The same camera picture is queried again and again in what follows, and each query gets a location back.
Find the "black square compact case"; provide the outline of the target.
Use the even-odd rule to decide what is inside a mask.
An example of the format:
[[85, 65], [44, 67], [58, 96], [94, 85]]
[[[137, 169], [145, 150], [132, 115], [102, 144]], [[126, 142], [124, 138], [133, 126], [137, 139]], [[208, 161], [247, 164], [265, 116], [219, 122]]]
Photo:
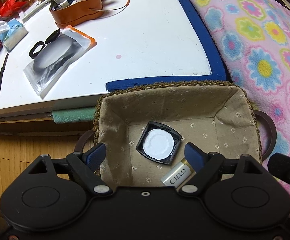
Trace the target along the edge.
[[173, 128], [150, 121], [136, 145], [143, 157], [162, 165], [170, 165], [181, 144], [182, 135]]

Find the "white gold Cielo tube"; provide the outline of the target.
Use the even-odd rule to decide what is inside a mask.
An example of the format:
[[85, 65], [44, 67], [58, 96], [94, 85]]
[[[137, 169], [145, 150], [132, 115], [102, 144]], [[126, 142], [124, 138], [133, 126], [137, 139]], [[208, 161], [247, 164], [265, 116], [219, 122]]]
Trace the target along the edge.
[[194, 169], [192, 168], [190, 163], [184, 158], [161, 178], [161, 182], [165, 186], [178, 188], [193, 173]]

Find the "black pen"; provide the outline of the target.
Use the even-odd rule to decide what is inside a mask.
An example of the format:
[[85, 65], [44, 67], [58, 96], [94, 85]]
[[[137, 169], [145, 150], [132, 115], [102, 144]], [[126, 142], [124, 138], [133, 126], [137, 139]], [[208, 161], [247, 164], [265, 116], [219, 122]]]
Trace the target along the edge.
[[2, 86], [3, 74], [4, 74], [4, 71], [5, 71], [5, 67], [6, 67], [6, 63], [7, 63], [7, 60], [8, 60], [9, 54], [10, 54], [10, 52], [8, 52], [8, 53], [6, 54], [6, 57], [5, 57], [5, 59], [4, 59], [4, 62], [3, 62], [3, 65], [2, 65], [2, 67], [1, 67], [1, 71], [0, 71], [0, 93], [1, 93], [1, 86]]

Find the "brown leather organizer tray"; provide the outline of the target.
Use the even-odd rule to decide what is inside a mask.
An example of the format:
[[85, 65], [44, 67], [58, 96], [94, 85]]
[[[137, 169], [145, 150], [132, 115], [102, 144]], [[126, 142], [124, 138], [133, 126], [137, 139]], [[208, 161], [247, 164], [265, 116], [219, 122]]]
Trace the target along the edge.
[[54, 3], [51, 3], [49, 11], [59, 29], [64, 29], [68, 25], [75, 27], [100, 18], [104, 14], [102, 0], [84, 0], [58, 10], [52, 10], [53, 5]]

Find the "green foam pad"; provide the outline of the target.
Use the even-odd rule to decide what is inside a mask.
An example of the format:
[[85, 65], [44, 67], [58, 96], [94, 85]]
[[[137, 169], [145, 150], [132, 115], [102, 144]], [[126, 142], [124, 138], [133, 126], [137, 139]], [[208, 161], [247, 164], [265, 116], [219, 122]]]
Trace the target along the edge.
[[94, 107], [62, 109], [52, 111], [53, 120], [56, 124], [69, 124], [75, 122], [93, 121]]

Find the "pink floral fleece blanket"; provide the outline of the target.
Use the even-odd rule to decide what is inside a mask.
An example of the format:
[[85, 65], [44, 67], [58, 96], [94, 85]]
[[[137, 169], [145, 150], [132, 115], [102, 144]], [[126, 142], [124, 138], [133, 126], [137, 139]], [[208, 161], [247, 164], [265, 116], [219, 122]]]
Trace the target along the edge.
[[274, 152], [290, 156], [290, 11], [274, 0], [190, 0], [231, 80], [277, 129]]

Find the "tissue pack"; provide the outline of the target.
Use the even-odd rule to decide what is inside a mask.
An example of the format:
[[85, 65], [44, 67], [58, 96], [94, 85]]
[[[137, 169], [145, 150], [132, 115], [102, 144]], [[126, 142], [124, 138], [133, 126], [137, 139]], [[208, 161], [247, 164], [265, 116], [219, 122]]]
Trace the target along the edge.
[[27, 33], [25, 26], [15, 18], [8, 22], [0, 20], [0, 41], [8, 52], [12, 51]]

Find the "fabric-lined woven basket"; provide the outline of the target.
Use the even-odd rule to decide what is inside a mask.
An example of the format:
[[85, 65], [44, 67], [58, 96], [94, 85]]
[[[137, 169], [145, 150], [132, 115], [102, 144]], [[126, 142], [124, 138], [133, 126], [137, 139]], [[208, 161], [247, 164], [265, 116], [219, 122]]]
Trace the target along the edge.
[[[170, 164], [151, 161], [136, 149], [151, 121], [180, 134]], [[158, 83], [112, 92], [98, 100], [93, 124], [94, 142], [106, 146], [100, 176], [113, 189], [161, 186], [188, 142], [226, 158], [249, 154], [263, 161], [255, 110], [246, 92], [228, 82]]]

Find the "red plastic bag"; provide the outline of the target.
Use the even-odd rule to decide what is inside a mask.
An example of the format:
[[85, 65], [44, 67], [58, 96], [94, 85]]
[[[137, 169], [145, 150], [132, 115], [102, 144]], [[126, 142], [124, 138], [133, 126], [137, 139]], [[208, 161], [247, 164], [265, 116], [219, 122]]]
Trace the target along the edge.
[[31, 6], [35, 0], [7, 0], [0, 8], [0, 17], [9, 18], [21, 9]]

